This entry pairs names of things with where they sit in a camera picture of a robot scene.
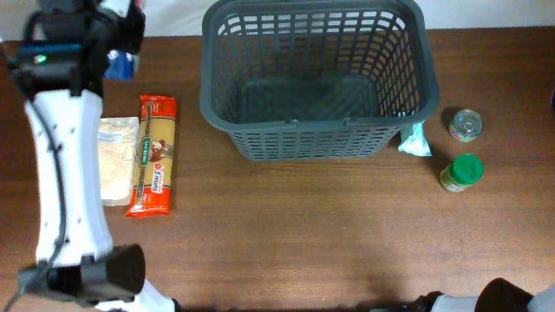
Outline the blue pasta box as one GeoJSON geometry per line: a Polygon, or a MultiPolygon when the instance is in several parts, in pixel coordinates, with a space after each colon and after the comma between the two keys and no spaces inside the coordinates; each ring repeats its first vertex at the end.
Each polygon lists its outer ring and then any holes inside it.
{"type": "Polygon", "coordinates": [[[104,78],[112,81],[131,81],[139,69],[139,56],[112,50],[108,53],[108,69],[104,78]]]}

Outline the clear bag of grains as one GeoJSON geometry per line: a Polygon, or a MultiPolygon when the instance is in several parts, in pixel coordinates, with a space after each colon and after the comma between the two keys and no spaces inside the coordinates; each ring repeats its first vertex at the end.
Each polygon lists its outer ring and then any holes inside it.
{"type": "Polygon", "coordinates": [[[104,206],[130,203],[139,130],[138,117],[101,119],[97,137],[104,206]]]}

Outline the orange spaghetti packet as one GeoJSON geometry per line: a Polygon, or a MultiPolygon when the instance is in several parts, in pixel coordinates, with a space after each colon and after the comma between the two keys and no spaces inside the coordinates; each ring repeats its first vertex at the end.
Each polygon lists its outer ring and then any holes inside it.
{"type": "Polygon", "coordinates": [[[177,102],[173,97],[142,95],[140,130],[129,218],[170,212],[177,102]]]}

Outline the grey plastic shopping basket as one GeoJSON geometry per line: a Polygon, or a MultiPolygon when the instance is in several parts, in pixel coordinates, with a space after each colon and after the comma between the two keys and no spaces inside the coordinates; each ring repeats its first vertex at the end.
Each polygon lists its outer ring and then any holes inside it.
{"type": "Polygon", "coordinates": [[[253,161],[364,158],[439,106],[413,0],[219,1],[202,39],[200,111],[253,161]]]}

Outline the small tin can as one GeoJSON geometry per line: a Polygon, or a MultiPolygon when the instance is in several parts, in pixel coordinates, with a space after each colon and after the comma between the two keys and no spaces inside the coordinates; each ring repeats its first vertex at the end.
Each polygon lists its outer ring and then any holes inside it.
{"type": "Polygon", "coordinates": [[[483,120],[477,112],[462,109],[450,121],[448,131],[455,140],[467,143],[474,141],[481,134],[483,127],[483,120]]]}

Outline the green lid glass jar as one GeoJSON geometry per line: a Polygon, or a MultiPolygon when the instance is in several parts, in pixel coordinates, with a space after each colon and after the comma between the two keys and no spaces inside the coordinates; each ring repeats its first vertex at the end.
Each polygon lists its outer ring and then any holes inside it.
{"type": "Polygon", "coordinates": [[[442,170],[440,182],[448,191],[459,193],[477,183],[483,174],[484,166],[477,156],[462,154],[442,170]]]}

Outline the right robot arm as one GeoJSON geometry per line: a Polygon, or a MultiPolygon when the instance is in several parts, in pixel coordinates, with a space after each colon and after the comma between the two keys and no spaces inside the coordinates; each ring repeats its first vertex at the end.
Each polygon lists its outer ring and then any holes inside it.
{"type": "Polygon", "coordinates": [[[533,295],[499,277],[478,296],[457,297],[435,291],[407,307],[417,312],[554,312],[554,285],[533,295]]]}

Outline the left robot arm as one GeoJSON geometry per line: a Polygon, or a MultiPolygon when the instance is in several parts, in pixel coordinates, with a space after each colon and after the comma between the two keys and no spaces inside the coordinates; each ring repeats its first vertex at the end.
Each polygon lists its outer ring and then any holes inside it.
{"type": "Polygon", "coordinates": [[[36,261],[18,271],[17,297],[101,311],[180,309],[147,280],[138,244],[114,245],[101,202],[98,130],[108,54],[137,55],[145,20],[140,1],[42,1],[7,60],[26,99],[41,221],[36,261]]]}

